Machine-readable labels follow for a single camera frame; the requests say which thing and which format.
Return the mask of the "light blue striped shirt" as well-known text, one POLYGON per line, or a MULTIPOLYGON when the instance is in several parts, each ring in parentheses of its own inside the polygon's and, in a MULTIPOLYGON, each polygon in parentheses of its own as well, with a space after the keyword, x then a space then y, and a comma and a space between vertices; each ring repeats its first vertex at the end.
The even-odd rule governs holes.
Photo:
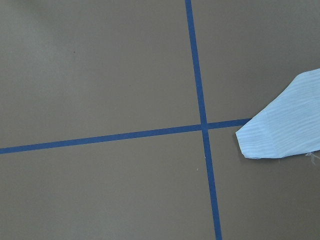
POLYGON ((320 71, 297 75, 236 133, 248 159, 279 159, 320 149, 320 71))

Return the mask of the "blue tape line lengthwise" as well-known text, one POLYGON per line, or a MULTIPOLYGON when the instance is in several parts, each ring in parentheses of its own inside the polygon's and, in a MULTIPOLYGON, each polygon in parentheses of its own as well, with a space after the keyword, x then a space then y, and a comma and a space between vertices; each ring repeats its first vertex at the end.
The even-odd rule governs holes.
POLYGON ((215 233, 215 238, 217 240, 221 240, 223 236, 222 236, 222 230, 221 230, 214 167, 212 162, 212 152, 211 152, 209 128, 208 128, 207 115, 206 115, 206 106, 205 106, 204 91, 203 91, 203 84, 202 84, 201 68, 200 68, 200 62, 199 62, 194 15, 193 15, 192 2, 190 0, 185 1, 185 9, 186 9, 193 72, 194 72, 194 79, 195 79, 195 86, 196 86, 198 110, 199 110, 199 117, 200 117, 200 128, 201 128, 202 140, 203 140, 207 180, 208 180, 208 186, 209 186, 209 195, 210 195, 210 203, 211 203, 212 218, 213 218, 213 225, 214 225, 214 233, 215 233))

